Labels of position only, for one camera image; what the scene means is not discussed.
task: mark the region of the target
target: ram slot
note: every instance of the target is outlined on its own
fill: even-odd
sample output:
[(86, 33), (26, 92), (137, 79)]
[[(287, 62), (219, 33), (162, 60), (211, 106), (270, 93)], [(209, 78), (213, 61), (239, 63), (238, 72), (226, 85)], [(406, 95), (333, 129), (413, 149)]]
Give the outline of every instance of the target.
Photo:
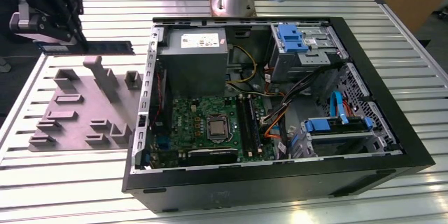
[(259, 133), (258, 133), (258, 122), (255, 119), (254, 107), (251, 98), (245, 99), (245, 107), (246, 107), (246, 123), (249, 126), (249, 133), (250, 133), (250, 146), (254, 153), (261, 153), (261, 140), (259, 140)]
[(237, 114), (237, 122), (239, 126), (239, 137), (241, 137), (241, 144), (242, 144), (242, 154), (243, 156), (251, 156), (251, 144), (250, 144), (250, 136), (249, 136), (249, 124), (246, 120), (246, 113), (245, 113), (245, 103), (243, 98), (238, 97), (235, 99), (235, 114)]

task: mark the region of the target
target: blue plastic latch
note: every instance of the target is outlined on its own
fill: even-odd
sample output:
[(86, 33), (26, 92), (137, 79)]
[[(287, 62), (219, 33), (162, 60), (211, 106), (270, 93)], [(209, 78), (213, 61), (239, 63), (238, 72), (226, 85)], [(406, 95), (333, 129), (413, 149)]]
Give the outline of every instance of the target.
[(335, 108), (338, 117), (342, 120), (342, 124), (347, 123), (345, 116), (345, 110), (342, 105), (342, 94), (338, 91), (333, 91), (329, 98), (329, 116), (335, 116)]
[(310, 121), (305, 122), (305, 129), (306, 129), (307, 132), (311, 132), (314, 130), (313, 124), (310, 123)]
[(327, 131), (329, 123), (326, 119), (311, 119), (309, 120), (315, 131)]
[(370, 130), (373, 128), (373, 122), (367, 116), (363, 118), (363, 122), (365, 122), (366, 128)]
[(283, 44), (285, 52), (307, 52), (307, 46), (302, 42), (301, 32), (295, 25), (278, 25), (278, 39)]

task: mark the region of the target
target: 3d printed holder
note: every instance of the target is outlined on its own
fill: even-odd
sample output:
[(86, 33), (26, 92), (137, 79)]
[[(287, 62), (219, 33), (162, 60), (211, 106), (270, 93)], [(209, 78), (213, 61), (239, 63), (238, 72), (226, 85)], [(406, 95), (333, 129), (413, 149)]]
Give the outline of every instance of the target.
[(109, 150), (127, 147), (137, 118), (141, 75), (113, 75), (101, 56), (86, 56), (82, 65), (93, 76), (59, 69), (53, 78), (58, 88), (46, 107), (29, 150)]

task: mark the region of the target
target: cpu socket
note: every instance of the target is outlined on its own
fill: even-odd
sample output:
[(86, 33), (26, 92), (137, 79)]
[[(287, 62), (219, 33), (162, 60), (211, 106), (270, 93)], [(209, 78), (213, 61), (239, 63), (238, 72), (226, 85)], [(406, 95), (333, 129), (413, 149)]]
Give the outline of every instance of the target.
[(219, 144), (229, 138), (227, 118), (222, 114), (209, 114), (206, 117), (206, 139)]

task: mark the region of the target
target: aluminum workbench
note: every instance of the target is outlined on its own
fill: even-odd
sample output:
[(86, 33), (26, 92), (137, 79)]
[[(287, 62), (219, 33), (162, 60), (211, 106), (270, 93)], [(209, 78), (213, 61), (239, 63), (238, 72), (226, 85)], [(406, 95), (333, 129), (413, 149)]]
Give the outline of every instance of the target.
[[(150, 19), (209, 16), (207, 0), (85, 0), (89, 40), (129, 40), (135, 56), (107, 56), (114, 74), (142, 72)], [(446, 223), (448, 77), (386, 5), (373, 0), (255, 0), (257, 16), (341, 16), (435, 165), (357, 196), (154, 215), (121, 193), (126, 150), (31, 153), (58, 68), (91, 74), (82, 57), (39, 57), (0, 130), (0, 221), (102, 223)]]

